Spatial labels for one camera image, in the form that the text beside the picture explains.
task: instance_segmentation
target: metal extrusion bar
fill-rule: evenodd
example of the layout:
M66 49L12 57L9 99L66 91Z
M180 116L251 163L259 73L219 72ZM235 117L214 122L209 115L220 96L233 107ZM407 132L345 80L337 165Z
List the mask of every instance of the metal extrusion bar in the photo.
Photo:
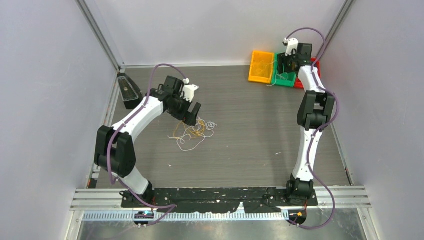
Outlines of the metal extrusion bar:
M371 208L370 200L363 186L333 186L329 187L335 199L336 208ZM126 189L77 189L71 203L71 211L110 211L110 210L151 210L150 208L121 208L121 191ZM308 206L308 209L332 208L332 200L324 187L315 187L318 206ZM280 207L281 209L297 210L302 207ZM238 210L244 210L241 204Z
M343 167L346 172L347 181L349 181L349 184L353 186L355 185L355 182L354 182L353 172L351 169L350 162L348 162L346 159L346 156L344 154L345 151L340 142L334 123L332 123L330 126L331 126L332 133L334 135L335 144L337 145L338 153L340 154L340 157L341 157L341 162L343 163Z
M115 67L115 69L118 71L120 69L120 64L118 63L114 53L112 52L111 48L108 45L108 42L106 41L105 36L103 35L102 31L100 30L99 25L97 24L93 14L91 13L87 3L85 0L75 0L78 4L79 8L81 9L81 12L84 14L85 18L88 21L88 24L90 25L91 29L94 32L94 35L97 37L98 41L100 42L101 47L106 52L107 57L109 58L112 65Z
M70 211L68 217L70 218L70 221L65 233L65 240L76 240L80 234L84 211Z
M120 90L118 81L115 81L112 87L112 91L109 98L109 104L107 105L106 116L104 116L103 124L105 126L112 126L112 120L114 118L115 108L117 106ZM87 185L90 182L90 179L98 179L100 175L100 167L93 163L92 171L90 171L90 176L88 178Z
M366 239L378 240L380 239L376 227L374 225L373 219L370 215L371 209L358 208L359 219L365 232Z
M330 42L333 40L333 37L336 35L337 30L339 30L339 27L342 25L343 20L345 20L346 16L349 13L349 10L351 9L352 5L355 3L356 0L346 0L341 7L340 12L338 13L333 25L330 28L330 31L328 32L327 36L325 37L327 41L327 46L330 44ZM321 54L322 51L324 51L323 46L318 51L318 55Z
M83 221L89 222L137 222L144 219L136 219L137 210L109 210L109 211L85 211ZM165 213L154 211L154 218L147 221L155 221ZM269 221L288 220L289 211L283 209L281 212L272 213L245 213L237 210L233 213L170 213L161 221L164 222L188 222L188 221Z

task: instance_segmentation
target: aluminum frame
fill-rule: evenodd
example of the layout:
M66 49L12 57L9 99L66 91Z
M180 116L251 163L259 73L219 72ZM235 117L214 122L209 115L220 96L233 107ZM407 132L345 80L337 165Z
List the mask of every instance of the aluminum frame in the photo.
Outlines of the aluminum frame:
M111 63L117 70L125 70L126 66L121 59L121 56L116 56L114 51L110 48L111 44L115 46L114 42L111 42L105 38L105 35L102 33L101 28L95 20L92 12L90 11L89 6L86 3L86 0L75 0L78 3L81 11L86 17L90 27L92 28L94 34L99 40L99 44L102 46L104 51L106 52L108 58ZM334 24L332 25L328 35L326 36L327 44L331 42L334 35L337 33L340 25L343 23L343 20L346 18L349 13L350 8L356 0L346 0L341 8ZM323 51L323 46L321 46L318 53ZM104 124L106 126L112 125L113 114L115 112L116 103L119 97L119 88L117 83L115 82L113 86L113 90L111 93L111 98L109 102L109 107L106 113L106 117L104 120ZM340 154L342 156L343 164L347 167L346 159L344 159L344 155L340 146L340 143L337 142L337 146L339 147ZM92 171L92 177L98 176L100 172L100 168L94 166ZM333 186L329 187L334 194L336 200L336 208L354 208L358 210L358 214L361 219L361 223L363 229L365 231L367 239L379 239L378 234L376 232L376 228L370 214L373 211L371 202L368 199L367 192L363 186ZM65 239L66 240L76 240L80 231L80 227L83 221L84 213L86 211L134 211L134 210L150 210L150 208L121 208L122 196L119 195L119 192L125 189L77 189L75 191L75 195L73 201L71 203L71 207L69 210L69 214L67 216L68 219L68 228L66 230ZM331 198L329 193L324 187L315 187L316 196L318 199L318 206L310 206L308 208L331 208ZM294 210L294 209L302 209L301 207L281 207L282 210ZM239 206L240 211L244 210L243 205Z

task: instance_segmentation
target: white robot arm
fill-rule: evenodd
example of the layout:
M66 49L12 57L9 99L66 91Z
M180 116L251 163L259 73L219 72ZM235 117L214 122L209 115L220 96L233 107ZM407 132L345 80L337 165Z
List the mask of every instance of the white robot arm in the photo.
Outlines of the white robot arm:
M278 69L284 69L286 73L296 72L305 90L297 113L297 124L300 125L299 153L286 185L287 199L296 203L310 199L313 195L314 176L311 169L314 169L317 147L324 128L319 131L317 129L330 121L335 99L325 92L318 69L312 67L312 44L299 43L295 38L284 39L283 44L287 46L287 50L277 56Z
M127 76L127 83L135 83ZM180 80L168 76L164 84L160 84L158 89L151 89L150 96L144 97L140 104L124 119L114 124L112 127L102 126L97 131L94 163L105 170L108 170L107 147L115 131L119 130L111 149L110 163L112 175L132 189L137 195L150 202L153 197L152 184L142 176L136 167L136 153L134 142L141 132L157 117L164 112L168 112L174 118L183 121L189 126L196 125L197 115L201 108L200 103L196 103L193 110L189 112L195 91L199 87L189 84L188 79Z

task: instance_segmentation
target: black mounting plate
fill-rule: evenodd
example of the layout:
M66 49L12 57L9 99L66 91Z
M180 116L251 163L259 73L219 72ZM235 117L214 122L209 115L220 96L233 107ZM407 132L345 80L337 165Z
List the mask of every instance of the black mounting plate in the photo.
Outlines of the black mounting plate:
M122 198L122 208L146 207L129 192ZM235 212L243 203L244 212L279 213L278 207L303 207L304 201L290 204L286 200L286 189L277 187L216 187L216 188L156 188L151 203L157 206L176 204L174 213L224 214ZM308 206L318 206L316 193L308 200Z

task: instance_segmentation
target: wood grain surface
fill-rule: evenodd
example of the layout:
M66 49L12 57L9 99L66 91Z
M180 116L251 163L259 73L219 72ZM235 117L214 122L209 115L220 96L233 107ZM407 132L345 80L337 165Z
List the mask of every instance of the wood grain surface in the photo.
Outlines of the wood grain surface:
M194 102L202 104L202 119L217 124L214 135L183 152L175 139L168 138L179 121L164 113L135 142L136 166L143 176L157 188L285 186L298 157L301 134L296 119L304 91L249 82L248 66L181 69L200 87ZM137 68L126 73L145 94L151 71ZM171 68L159 68L152 86L163 84L168 75L182 79ZM120 98L113 122L129 113ZM182 147L190 149L200 140L192 139ZM315 171L329 186L349 184L331 128L319 142ZM97 188L121 186L111 186L102 171Z

